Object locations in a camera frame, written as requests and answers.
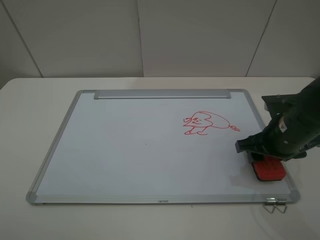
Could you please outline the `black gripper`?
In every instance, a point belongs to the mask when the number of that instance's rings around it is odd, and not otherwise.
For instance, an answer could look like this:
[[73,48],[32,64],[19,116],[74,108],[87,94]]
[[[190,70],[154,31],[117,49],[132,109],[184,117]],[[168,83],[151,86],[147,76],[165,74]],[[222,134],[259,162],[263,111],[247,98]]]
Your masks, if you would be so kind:
[[301,159],[308,150],[320,146],[320,105],[315,99],[294,94],[265,95],[262,99],[271,121],[261,132],[235,143],[238,153],[248,153],[250,163],[263,162],[265,156]]

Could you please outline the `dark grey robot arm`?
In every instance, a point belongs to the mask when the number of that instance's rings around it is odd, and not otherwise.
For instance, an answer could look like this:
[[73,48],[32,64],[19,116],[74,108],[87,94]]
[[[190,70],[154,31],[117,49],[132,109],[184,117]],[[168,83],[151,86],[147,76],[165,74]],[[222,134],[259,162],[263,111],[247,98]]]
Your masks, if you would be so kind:
[[297,94],[265,95],[271,121],[262,132],[237,140],[238,153],[247,152],[288,161],[302,159],[320,144],[320,80]]

